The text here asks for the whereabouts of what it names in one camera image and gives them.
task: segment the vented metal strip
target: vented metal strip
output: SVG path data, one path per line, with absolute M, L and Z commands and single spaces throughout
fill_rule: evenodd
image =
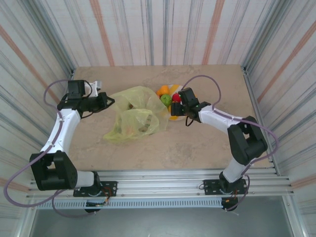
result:
M 109 205 L 99 207 L 86 207 L 87 200 L 56 200 L 57 209 L 132 209 L 132 208 L 184 208 L 184 207 L 218 207 L 222 208 L 220 197 L 205 198 L 146 198 L 146 199 L 110 199 Z M 103 200 L 89 200 L 89 202 L 101 203 Z M 52 209 L 52 203 L 46 202 L 38 209 Z

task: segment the black mounting plate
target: black mounting plate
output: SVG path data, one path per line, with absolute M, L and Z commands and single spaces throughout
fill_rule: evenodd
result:
M 108 197 L 116 197 L 117 195 L 117 190 L 118 190 L 118 183 L 117 181 L 101 181 L 101 186 L 102 187 L 108 187 L 111 189 L 111 194 L 109 194 L 109 190 L 105 189 L 106 194 Z M 74 197 L 105 197 L 105 194 L 100 191 L 96 196 L 89 195 L 86 191 L 82 190 L 74 190 Z
M 203 185 L 204 185 L 205 195 L 224 195 L 224 194 L 226 194 L 226 193 L 221 191 L 221 187 L 219 185 L 219 179 L 203 180 Z M 238 182 L 238 184 L 236 184 L 234 190 L 237 190 L 237 194 L 245 194 L 246 188 L 247 188 L 246 181 L 244 179 L 241 179 L 240 182 Z

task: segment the marble surface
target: marble surface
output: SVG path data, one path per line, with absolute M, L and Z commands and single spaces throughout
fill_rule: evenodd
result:
M 240 66 L 134 66 L 78 68 L 75 79 L 102 81 L 101 91 L 108 95 L 142 85 L 156 91 L 163 84 L 184 84 L 193 76 L 215 78 L 222 90 L 217 108 L 245 117 L 254 115 Z M 206 78 L 193 80 L 189 86 L 200 101 L 214 103 L 218 92 Z M 111 108 L 83 119 L 77 126 L 70 147 L 70 159 L 78 170 L 192 169 L 225 168 L 231 160 L 228 137 L 206 124 L 170 121 L 167 130 L 142 140 L 114 145 L 103 140 L 115 121 Z M 269 167 L 264 160 L 255 167 Z

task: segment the gray floor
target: gray floor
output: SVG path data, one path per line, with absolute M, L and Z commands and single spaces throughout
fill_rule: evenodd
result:
M 69 214 L 81 210 L 64 210 Z M 32 237 L 290 237 L 281 197 L 248 197 L 233 213 L 219 208 L 101 210 L 69 219 L 37 212 Z

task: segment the green apple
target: green apple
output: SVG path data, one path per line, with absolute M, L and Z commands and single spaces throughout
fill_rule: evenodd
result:
M 166 105 L 166 107 L 169 107 L 169 105 L 171 105 L 171 103 L 172 103 L 172 98 L 171 98 L 171 96 L 168 95 L 168 94 L 162 95 L 162 96 L 160 97 L 160 100 L 161 100 L 161 102 L 162 102 L 164 105 Z

